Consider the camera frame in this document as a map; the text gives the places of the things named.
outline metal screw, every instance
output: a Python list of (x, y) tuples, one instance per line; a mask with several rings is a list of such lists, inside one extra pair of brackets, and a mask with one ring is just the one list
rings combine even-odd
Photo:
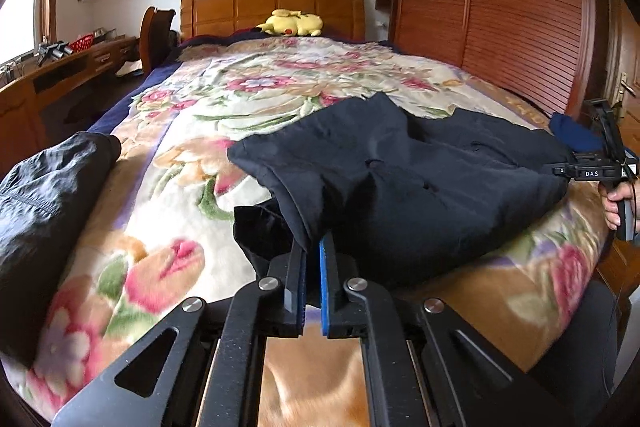
[(264, 291), (274, 290), (280, 285), (275, 277), (263, 277), (258, 281), (258, 288)]
[(202, 299), (199, 297), (189, 297), (182, 301), (182, 309), (187, 313), (196, 312), (202, 308)]
[(354, 292), (361, 292), (367, 287), (367, 280), (362, 277), (354, 277), (347, 281), (347, 288)]
[(424, 310), (428, 313), (442, 313), (444, 311), (444, 302), (436, 298), (427, 299), (424, 302)]

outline device handle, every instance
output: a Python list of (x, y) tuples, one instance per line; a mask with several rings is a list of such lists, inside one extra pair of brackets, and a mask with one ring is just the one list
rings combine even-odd
[[(612, 191), (620, 183), (604, 184), (607, 192)], [(617, 201), (618, 215), (620, 216), (620, 225), (616, 230), (616, 238), (620, 241), (632, 241), (636, 235), (636, 216), (634, 215), (633, 204), (631, 200)]]

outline pikachu plush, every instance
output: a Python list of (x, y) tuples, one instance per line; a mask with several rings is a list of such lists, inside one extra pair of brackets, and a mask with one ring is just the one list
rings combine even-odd
[(256, 27), (269, 35), (317, 37), (322, 32), (322, 19), (311, 13), (277, 9), (271, 13), (267, 22)]

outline window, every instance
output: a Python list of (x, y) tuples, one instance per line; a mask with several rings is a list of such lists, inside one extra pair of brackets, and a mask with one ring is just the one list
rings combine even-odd
[(34, 0), (6, 0), (0, 8), (0, 64), (35, 47)]

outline floral bedspread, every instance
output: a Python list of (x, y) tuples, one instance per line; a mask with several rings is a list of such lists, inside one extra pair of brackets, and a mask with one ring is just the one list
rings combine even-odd
[[(233, 240), (233, 208), (269, 193), (226, 158), (236, 140), (377, 91), (422, 117), (463, 107), (546, 125), (463, 71), (373, 43), (269, 38), (188, 48), (181, 60), (114, 130), (122, 155), (52, 300), (36, 362), (7, 367), (49, 420), (185, 296), (223, 299), (255, 280)], [(514, 241), (403, 296), (443, 298), (526, 370), (568, 324), (605, 236), (594, 187), (572, 184)], [(271, 339), (261, 400), (261, 426), (368, 425), (357, 341), (325, 340), (313, 321), (300, 340)]]

